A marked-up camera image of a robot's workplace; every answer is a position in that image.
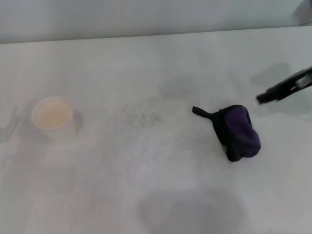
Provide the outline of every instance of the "cup rim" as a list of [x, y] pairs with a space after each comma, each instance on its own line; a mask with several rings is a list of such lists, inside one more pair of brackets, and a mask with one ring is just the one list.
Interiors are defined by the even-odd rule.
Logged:
[[[50, 99], [54, 99], [54, 98], [60, 98], [60, 99], [65, 100], [66, 102], [68, 102], [68, 103], [70, 104], [70, 106], [71, 106], [71, 113], [70, 113], [70, 116], [68, 117], [68, 119], [67, 119], [65, 122], [63, 122], [63, 123], [62, 123], [61, 125], [59, 125], [59, 126], [56, 126], [56, 127], [53, 127], [53, 128], [41, 127], [41, 126], [39, 126], [38, 124], [36, 124], [36, 122], [34, 121], [34, 115], [35, 115], [36, 111], [38, 110], [38, 108], [40, 107], [40, 105], [42, 105], [44, 102], [46, 102], [46, 101], [48, 101], [48, 100], [50, 100]], [[31, 113], [31, 122], [33, 123], [33, 125], [34, 125], [35, 127], [39, 128], [39, 129], [42, 129], [42, 130], [45, 130], [45, 131], [46, 131], [46, 130], [47, 130], [47, 131], [49, 131], [49, 130], [55, 130], [55, 129], [58, 129], [58, 128], [63, 127], [66, 123], [68, 123], [68, 122], [71, 120], [71, 118], [73, 117], [73, 113], [74, 113], [73, 105], [72, 105], [72, 103], [71, 103], [67, 98], [65, 98], [65, 97], [63, 97], [63, 96], [50, 96], [50, 97], [46, 97], [46, 98], [42, 99], [40, 102], [38, 102], [38, 103], [35, 105], [35, 107], [34, 107], [33, 110], [32, 110], [32, 113]]]

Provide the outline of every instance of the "white table surface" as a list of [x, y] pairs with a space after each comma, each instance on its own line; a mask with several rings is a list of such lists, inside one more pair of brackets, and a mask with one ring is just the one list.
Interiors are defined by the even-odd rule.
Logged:
[[[297, 27], [0, 45], [0, 232], [311, 234], [312, 89], [254, 99], [312, 65], [311, 41]], [[29, 122], [54, 95], [75, 104], [72, 144]], [[234, 103], [262, 149], [230, 163], [191, 110]]]

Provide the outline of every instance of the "paper cup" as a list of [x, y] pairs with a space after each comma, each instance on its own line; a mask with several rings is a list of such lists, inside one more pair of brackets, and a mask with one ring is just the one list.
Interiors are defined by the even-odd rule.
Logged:
[[47, 97], [33, 109], [32, 123], [56, 143], [68, 142], [76, 136], [74, 109], [64, 97]]

